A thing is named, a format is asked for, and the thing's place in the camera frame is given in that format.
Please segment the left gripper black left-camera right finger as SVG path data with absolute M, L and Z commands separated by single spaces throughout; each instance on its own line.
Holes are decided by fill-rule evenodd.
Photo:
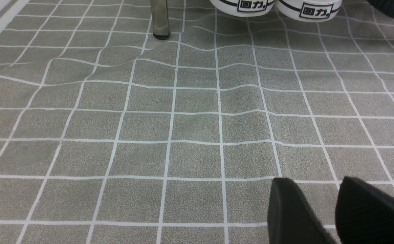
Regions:
M 343 244 L 394 244 L 394 197 L 359 178 L 345 176 L 335 223 Z

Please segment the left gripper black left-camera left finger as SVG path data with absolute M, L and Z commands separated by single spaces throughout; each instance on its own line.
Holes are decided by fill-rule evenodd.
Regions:
M 292 179 L 272 180 L 267 226 L 270 244 L 336 244 Z

